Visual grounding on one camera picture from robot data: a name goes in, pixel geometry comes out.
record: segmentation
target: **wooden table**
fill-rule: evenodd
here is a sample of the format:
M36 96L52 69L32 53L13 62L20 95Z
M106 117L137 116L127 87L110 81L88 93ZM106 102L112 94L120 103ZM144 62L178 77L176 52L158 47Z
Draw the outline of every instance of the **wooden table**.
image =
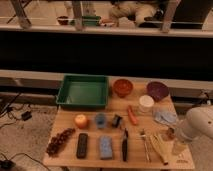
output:
M169 152L169 164L163 165L161 158L154 151L150 141L148 141L148 148L152 162L146 161L144 142L139 136L139 131L145 129L147 135L156 132L165 132L167 127L156 123L153 120L151 113L138 114L138 99L141 95L146 94L146 84L144 82L134 82L133 92L126 98L119 98L116 94L110 93L108 105L105 110L96 111L71 111L59 109L55 118L55 122L52 128L51 137L57 133L62 132L67 128L76 128L76 132L67 142L65 148L58 154L58 157L49 157L46 153L43 163L48 166L73 166L73 167L95 167L95 168L137 168L137 169L194 169L194 163L191 153L187 148L181 155L173 156L171 149L173 141L167 140L168 152ZM128 105L132 105L134 112L139 119L139 125L133 126L127 116L126 108ZM155 103L154 107L166 108L175 112L171 98L168 96L162 101ZM104 112L107 116L108 125L105 129L99 130L94 123L94 116ZM74 124L74 117L77 114L85 114L90 120L88 129L80 130ZM125 126L129 131L128 139L128 160L122 161L121 144L123 131L119 128L112 128L110 122L114 117L114 114L119 114L123 117ZM88 133L88 148L86 159L76 158L76 149L78 135L81 132ZM99 157L99 137L101 135L108 135L112 137L113 159L101 160Z

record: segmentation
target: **green tray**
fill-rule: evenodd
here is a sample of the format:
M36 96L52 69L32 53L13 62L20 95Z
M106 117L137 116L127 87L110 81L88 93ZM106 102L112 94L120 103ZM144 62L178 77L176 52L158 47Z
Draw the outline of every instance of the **green tray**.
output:
M100 16L82 16L84 26L100 26ZM70 25L75 25L75 20L69 22Z
M105 108L108 88L106 76L65 75L56 103L66 108Z

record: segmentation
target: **brown bowl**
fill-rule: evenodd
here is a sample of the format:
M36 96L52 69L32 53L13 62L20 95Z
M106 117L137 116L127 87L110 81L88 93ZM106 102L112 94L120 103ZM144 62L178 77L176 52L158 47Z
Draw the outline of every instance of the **brown bowl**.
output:
M67 25L68 24L68 17L67 16L60 16L57 18L60 25Z
M119 79L114 82L113 90L120 98L124 98L132 92L133 84L129 80Z

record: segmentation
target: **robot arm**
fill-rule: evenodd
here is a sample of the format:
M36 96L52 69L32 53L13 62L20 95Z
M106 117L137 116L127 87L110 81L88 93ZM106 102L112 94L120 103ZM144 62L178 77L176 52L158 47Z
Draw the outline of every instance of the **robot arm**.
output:
M191 142L202 134L213 139L213 106L190 109L175 128L175 136L182 142Z

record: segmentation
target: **knife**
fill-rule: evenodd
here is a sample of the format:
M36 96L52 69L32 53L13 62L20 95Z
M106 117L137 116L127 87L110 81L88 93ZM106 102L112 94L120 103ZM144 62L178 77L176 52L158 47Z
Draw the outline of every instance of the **knife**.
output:
M123 154L123 161L127 161L127 150L128 150L128 131L125 128L124 135L123 135L123 142L122 142L122 154Z

